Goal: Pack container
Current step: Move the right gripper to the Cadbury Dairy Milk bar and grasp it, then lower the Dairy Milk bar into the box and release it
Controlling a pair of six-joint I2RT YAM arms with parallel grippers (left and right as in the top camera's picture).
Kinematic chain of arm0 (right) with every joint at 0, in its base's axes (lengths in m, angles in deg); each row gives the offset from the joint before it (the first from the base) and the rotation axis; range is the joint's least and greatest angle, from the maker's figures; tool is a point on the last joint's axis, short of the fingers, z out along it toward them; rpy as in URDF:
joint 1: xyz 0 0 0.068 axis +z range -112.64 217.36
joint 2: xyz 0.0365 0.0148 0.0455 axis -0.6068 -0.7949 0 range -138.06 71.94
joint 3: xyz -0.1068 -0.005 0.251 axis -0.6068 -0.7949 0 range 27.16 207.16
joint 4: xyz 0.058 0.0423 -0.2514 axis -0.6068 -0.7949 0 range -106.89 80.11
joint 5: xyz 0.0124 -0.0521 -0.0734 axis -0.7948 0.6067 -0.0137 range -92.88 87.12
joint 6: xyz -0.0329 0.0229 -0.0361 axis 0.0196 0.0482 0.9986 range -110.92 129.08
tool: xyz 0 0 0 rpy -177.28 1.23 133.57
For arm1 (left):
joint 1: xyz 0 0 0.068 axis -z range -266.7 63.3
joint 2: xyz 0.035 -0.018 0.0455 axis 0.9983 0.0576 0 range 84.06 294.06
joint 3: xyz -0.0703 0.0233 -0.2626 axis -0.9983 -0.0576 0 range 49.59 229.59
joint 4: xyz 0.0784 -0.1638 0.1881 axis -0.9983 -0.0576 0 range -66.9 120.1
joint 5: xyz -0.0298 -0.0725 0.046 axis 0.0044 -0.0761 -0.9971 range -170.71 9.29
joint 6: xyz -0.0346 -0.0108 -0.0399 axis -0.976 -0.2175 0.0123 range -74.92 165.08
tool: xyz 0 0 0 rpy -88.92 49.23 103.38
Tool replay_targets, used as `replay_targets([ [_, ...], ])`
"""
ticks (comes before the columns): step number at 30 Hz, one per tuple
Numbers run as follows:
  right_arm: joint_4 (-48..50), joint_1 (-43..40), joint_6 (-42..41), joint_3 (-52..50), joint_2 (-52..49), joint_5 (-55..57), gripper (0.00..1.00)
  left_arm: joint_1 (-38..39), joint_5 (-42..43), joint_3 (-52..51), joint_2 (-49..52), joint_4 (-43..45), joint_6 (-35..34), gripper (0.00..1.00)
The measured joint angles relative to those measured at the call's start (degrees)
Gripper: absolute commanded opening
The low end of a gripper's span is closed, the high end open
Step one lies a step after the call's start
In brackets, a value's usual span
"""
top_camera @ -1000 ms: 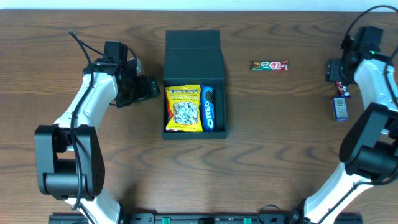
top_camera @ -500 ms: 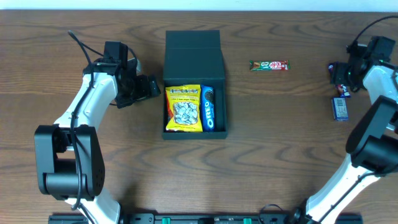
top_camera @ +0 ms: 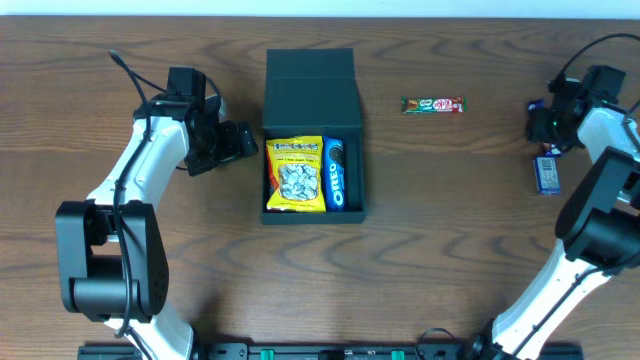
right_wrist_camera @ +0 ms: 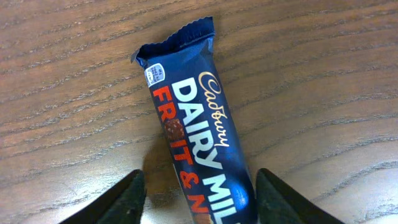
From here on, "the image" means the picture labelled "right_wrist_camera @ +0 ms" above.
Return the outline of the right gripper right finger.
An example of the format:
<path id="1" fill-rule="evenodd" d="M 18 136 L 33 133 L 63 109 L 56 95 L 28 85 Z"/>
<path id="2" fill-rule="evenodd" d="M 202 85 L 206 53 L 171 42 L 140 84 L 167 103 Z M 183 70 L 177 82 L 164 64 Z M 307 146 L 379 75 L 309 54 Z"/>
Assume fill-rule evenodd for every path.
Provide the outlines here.
<path id="1" fill-rule="evenodd" d="M 262 224 L 343 224 L 265 168 L 257 172 L 256 196 Z"/>

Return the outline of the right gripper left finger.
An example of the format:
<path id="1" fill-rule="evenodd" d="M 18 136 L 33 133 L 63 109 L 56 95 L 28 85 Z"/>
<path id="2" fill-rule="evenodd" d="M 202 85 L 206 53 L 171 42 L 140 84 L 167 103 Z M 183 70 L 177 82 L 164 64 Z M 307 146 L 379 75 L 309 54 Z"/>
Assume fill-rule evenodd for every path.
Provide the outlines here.
<path id="1" fill-rule="evenodd" d="M 62 224 L 140 224 L 145 199 L 144 173 L 136 169 Z"/>

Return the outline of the Cadbury Dairy Milk bar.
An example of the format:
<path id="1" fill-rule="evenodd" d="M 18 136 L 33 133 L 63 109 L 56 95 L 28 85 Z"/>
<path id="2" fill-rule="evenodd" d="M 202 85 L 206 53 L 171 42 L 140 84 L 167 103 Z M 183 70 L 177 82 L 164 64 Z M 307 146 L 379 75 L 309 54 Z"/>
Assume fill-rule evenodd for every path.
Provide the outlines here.
<path id="1" fill-rule="evenodd" d="M 195 223 L 257 222 L 254 189 L 213 61 L 211 17 L 131 57 L 144 76 Z"/>

